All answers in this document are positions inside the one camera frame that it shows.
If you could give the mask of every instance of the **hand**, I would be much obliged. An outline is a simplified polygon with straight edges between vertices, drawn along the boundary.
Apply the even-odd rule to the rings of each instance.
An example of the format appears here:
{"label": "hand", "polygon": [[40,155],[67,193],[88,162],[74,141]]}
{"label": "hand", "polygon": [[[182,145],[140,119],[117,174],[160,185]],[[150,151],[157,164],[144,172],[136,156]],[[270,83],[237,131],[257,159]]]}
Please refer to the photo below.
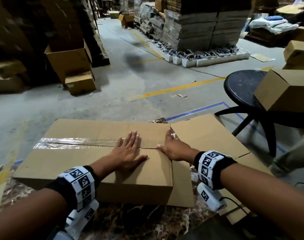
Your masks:
{"label": "hand", "polygon": [[108,155],[95,161],[90,166],[101,180],[116,170],[134,169],[148,158],[147,155],[136,156],[139,146],[139,135],[136,131],[130,132],[124,141],[121,137],[118,139],[116,146]]}
{"label": "hand", "polygon": [[168,130],[165,134],[165,145],[158,145],[157,148],[170,160],[186,161],[190,164],[194,163],[195,156],[200,152],[183,141],[174,139],[171,135],[171,130]]}

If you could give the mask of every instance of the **warehouse aisle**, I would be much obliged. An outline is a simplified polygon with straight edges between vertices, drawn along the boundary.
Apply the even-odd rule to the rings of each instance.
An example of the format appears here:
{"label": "warehouse aisle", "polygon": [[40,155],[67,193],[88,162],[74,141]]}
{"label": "warehouse aisle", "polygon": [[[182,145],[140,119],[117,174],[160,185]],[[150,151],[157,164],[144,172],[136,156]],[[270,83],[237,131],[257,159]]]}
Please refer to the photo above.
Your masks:
{"label": "warehouse aisle", "polygon": [[[52,84],[22,94],[0,95],[0,165],[23,160],[57,118],[148,122],[165,117],[173,123],[234,106],[223,89],[223,77],[230,73],[285,64],[282,48],[239,40],[242,48],[275,60],[263,63],[250,58],[187,69],[160,60],[149,49],[145,36],[123,29],[117,19],[101,19],[98,24],[111,62],[110,66],[94,68],[101,91],[73,97],[59,84]],[[221,119],[233,131],[244,116],[231,114]],[[278,125],[276,130],[278,155],[302,134]],[[248,126],[237,138],[264,162],[271,161],[260,126]]]}

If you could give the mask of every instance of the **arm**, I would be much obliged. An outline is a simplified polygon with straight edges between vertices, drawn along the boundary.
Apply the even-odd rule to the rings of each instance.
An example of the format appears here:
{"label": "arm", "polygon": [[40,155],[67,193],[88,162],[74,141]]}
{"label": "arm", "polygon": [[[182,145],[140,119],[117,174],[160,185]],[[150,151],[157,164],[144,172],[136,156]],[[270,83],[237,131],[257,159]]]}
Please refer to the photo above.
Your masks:
{"label": "arm", "polygon": [[[130,133],[122,142],[119,138],[110,154],[92,163],[94,173],[100,180],[116,170],[130,170],[148,156],[139,155],[139,135]],[[68,204],[58,192],[44,188],[0,212],[0,240],[26,239],[31,234],[47,232],[65,221],[69,214]]]}
{"label": "arm", "polygon": [[[170,131],[165,141],[165,146],[158,146],[158,149],[169,159],[194,164],[200,151],[174,140]],[[220,180],[249,209],[274,222],[293,239],[304,239],[303,192],[271,175],[240,164],[222,170]]]}

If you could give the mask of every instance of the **stool leg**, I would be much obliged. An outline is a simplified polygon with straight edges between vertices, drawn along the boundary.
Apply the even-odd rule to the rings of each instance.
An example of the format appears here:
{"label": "stool leg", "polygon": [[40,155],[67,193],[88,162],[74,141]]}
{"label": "stool leg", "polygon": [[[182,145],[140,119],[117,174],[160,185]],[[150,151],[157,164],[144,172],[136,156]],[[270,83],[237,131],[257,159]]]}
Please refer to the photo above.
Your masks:
{"label": "stool leg", "polygon": [[247,108],[244,108],[242,106],[235,106],[235,107],[223,109],[219,112],[216,112],[215,115],[220,116],[220,115],[235,114],[235,113],[245,113],[245,114],[247,114],[248,112],[249,112],[249,110]]}
{"label": "stool leg", "polygon": [[249,114],[242,123],[232,132],[232,135],[237,136],[250,122],[254,120],[254,116]]}
{"label": "stool leg", "polygon": [[275,127],[274,123],[267,120],[260,120],[260,123],[265,132],[267,145],[269,146],[270,155],[272,157],[276,156],[276,135],[275,135]]}

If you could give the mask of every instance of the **black stool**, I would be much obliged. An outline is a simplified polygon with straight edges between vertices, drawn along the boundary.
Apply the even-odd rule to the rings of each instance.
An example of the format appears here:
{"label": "black stool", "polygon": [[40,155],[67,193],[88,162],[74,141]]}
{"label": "black stool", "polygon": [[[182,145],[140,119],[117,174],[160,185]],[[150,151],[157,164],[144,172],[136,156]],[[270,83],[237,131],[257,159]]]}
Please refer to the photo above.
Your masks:
{"label": "black stool", "polygon": [[265,132],[270,155],[276,156],[274,123],[304,129],[304,113],[266,111],[253,96],[254,91],[266,75],[265,71],[243,70],[230,74],[224,81],[224,90],[238,106],[215,113],[216,116],[244,113],[248,116],[232,132],[237,136],[252,120],[259,121]]}

